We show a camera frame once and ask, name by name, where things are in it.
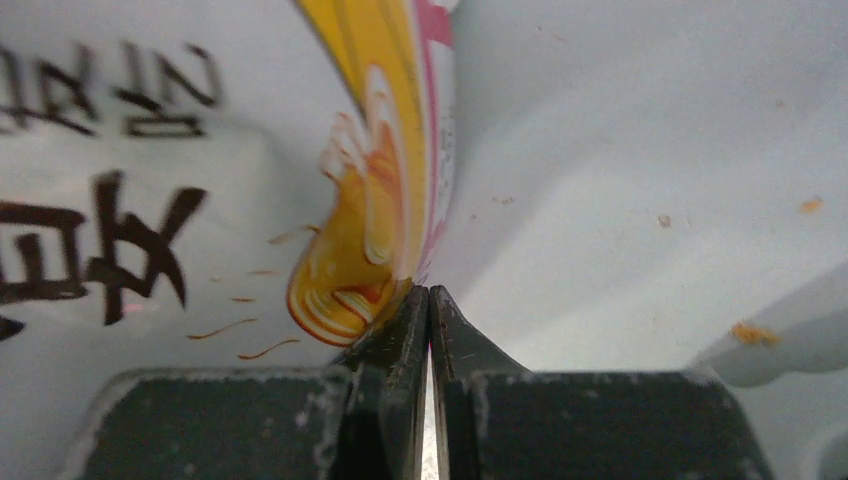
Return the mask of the pet food bag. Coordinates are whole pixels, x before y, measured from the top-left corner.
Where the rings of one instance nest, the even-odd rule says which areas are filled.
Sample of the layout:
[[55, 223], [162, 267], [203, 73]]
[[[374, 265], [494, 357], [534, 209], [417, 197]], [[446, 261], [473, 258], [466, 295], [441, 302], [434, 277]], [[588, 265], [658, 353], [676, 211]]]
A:
[[312, 368], [448, 290], [847, 475], [843, 1], [5, 1], [1, 475], [145, 369]]

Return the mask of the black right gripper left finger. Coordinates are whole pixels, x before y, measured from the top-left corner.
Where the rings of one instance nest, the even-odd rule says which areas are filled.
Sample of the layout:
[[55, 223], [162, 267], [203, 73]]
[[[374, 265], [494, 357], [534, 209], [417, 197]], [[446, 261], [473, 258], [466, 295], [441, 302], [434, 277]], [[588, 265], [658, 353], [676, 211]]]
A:
[[98, 394], [70, 479], [416, 479], [428, 292], [330, 364], [145, 369]]

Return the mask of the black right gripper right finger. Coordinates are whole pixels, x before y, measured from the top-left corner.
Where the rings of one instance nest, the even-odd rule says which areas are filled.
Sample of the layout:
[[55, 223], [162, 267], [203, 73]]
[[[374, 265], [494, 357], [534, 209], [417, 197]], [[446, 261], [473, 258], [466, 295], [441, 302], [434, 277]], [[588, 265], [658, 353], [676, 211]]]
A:
[[694, 371], [539, 372], [429, 291], [444, 479], [768, 479], [739, 402]]

